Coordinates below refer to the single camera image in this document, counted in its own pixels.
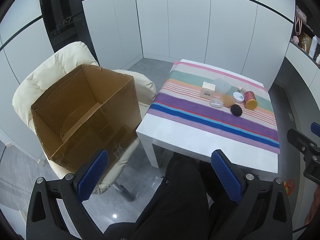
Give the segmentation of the red gold cylindrical jar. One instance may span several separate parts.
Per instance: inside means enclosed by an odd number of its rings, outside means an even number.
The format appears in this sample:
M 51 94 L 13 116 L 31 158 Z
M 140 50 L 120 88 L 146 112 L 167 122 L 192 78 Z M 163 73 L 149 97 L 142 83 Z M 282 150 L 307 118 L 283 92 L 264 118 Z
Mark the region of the red gold cylindrical jar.
M 244 93 L 245 107 L 249 110 L 255 110 L 258 106 L 258 102 L 255 98 L 255 94 L 252 91 Z

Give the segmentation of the black makeup sponge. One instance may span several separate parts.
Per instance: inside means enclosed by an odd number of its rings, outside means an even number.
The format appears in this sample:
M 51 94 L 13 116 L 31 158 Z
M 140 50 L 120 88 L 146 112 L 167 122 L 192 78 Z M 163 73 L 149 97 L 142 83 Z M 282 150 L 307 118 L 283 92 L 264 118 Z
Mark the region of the black makeup sponge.
M 239 117 L 242 115 L 242 109 L 239 105 L 236 105 L 236 104 L 232 105 L 230 107 L 230 111 L 234 116 Z

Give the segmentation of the clear bottle pink cap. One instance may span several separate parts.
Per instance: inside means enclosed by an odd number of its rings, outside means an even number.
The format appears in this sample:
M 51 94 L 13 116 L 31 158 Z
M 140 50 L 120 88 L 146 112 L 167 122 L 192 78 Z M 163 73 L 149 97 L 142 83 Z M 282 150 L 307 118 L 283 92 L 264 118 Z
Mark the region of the clear bottle pink cap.
M 245 89 L 242 88 L 242 87 L 238 87 L 238 90 L 239 90 L 239 92 L 242 93 L 242 94 L 244 94 L 244 93 L 247 92 L 247 90 L 245 90 Z

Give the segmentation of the tan makeup sponge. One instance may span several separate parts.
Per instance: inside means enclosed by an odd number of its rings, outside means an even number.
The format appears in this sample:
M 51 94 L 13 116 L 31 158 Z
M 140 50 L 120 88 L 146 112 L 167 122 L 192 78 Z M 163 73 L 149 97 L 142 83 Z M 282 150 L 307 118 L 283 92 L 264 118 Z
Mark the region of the tan makeup sponge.
M 227 108 L 231 108 L 235 104 L 235 100 L 232 96 L 225 94 L 220 97 L 220 100 L 223 102 L 223 105 Z

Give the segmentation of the clear small earbud case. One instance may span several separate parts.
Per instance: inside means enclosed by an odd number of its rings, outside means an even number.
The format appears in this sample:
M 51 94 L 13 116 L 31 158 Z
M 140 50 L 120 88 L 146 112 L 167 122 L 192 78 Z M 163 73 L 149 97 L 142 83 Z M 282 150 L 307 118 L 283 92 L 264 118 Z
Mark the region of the clear small earbud case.
M 220 99 L 212 98 L 209 105 L 214 108 L 222 108 L 224 106 L 223 102 Z

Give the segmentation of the white pink carton box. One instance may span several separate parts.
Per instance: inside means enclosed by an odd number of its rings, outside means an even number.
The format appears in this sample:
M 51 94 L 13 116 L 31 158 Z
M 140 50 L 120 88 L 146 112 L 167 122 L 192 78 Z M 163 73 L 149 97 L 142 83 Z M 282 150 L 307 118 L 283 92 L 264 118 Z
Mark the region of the white pink carton box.
M 200 97 L 205 99 L 211 99 L 215 92 L 215 85 L 203 81 L 202 88 L 200 91 Z

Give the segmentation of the red orange floor object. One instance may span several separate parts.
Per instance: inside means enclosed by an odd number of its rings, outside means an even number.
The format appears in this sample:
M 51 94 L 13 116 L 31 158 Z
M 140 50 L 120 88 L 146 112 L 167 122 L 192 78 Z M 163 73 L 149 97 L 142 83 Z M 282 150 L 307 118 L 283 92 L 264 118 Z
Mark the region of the red orange floor object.
M 290 196 L 290 194 L 295 189 L 295 181 L 293 179 L 290 179 L 288 181 L 284 181 L 283 184 L 284 184 L 287 196 Z

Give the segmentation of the person's black-clothed legs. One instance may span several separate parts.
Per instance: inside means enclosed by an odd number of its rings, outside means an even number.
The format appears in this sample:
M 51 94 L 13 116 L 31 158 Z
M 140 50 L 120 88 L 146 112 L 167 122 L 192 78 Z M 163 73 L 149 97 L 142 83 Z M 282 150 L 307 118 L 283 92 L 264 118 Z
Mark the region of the person's black-clothed legs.
M 174 153 L 136 222 L 110 225 L 106 239 L 212 239 L 237 203 L 210 163 Z

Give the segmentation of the white round tin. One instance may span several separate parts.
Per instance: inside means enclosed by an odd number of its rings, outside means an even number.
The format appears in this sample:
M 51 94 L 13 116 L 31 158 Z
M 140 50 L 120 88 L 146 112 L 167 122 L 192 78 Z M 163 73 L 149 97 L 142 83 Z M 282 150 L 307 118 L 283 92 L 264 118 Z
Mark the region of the white round tin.
M 233 99 L 237 103 L 243 103 L 244 102 L 244 96 L 240 92 L 234 92 L 233 93 Z

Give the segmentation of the tan box on shelf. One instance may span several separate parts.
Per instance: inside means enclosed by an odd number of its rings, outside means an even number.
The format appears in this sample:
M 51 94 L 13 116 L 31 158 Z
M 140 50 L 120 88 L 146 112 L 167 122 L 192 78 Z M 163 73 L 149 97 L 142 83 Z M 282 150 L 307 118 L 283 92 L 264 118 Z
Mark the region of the tan box on shelf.
M 298 36 L 298 39 L 298 46 L 308 54 L 310 51 L 312 38 L 310 38 L 306 33 L 301 32 L 301 34 Z

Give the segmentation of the translucent square plastic case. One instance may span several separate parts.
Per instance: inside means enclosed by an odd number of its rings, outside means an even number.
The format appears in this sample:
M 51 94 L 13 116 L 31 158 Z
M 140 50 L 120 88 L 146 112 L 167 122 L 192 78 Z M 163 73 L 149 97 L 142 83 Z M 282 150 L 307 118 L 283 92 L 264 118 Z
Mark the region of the translucent square plastic case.
M 219 95 L 225 95 L 229 93 L 232 86 L 227 83 L 225 80 L 221 78 L 217 78 L 213 81 L 213 84 L 215 85 L 215 92 Z

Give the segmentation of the pink bag on shelf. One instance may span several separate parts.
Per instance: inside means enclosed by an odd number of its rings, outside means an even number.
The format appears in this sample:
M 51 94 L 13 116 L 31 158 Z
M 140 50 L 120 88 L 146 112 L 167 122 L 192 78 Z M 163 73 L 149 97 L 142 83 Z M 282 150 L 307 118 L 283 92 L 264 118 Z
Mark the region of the pink bag on shelf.
M 302 26 L 303 24 L 306 24 L 307 22 L 307 16 L 304 14 L 304 12 L 296 6 L 296 12 L 295 12 L 295 33 L 297 36 L 299 36 L 302 32 Z

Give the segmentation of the brown cardboard box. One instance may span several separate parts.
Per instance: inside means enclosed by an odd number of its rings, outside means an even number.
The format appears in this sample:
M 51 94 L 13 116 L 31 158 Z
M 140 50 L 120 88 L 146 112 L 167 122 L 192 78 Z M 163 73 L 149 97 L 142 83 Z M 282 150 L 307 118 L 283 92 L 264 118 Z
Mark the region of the brown cardboard box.
M 31 113 L 46 157 L 70 172 L 99 149 L 114 164 L 142 120 L 134 78 L 88 64 L 50 86 Z

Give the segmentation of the striped colourful cloth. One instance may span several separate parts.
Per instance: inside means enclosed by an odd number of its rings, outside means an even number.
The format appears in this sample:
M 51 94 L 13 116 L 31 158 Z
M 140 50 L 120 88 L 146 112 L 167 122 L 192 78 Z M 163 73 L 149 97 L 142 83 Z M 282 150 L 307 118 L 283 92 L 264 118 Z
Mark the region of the striped colourful cloth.
M 253 92 L 258 102 L 257 108 L 250 110 L 240 103 L 242 115 L 236 117 L 226 106 L 210 106 L 209 99 L 202 98 L 200 92 L 204 82 L 214 84 L 216 80 L 231 85 L 228 95 L 233 95 L 238 87 Z M 148 113 L 280 153 L 277 124 L 268 91 L 254 80 L 221 68 L 187 61 L 174 63 Z

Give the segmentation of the black glass cabinet panel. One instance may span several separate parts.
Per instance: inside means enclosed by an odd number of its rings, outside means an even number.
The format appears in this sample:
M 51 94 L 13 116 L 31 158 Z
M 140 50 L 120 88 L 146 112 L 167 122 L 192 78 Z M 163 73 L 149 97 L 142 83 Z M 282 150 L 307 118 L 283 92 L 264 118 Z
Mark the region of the black glass cabinet panel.
M 40 6 L 53 51 L 57 52 L 72 42 L 81 41 L 97 59 L 82 0 L 40 0 Z

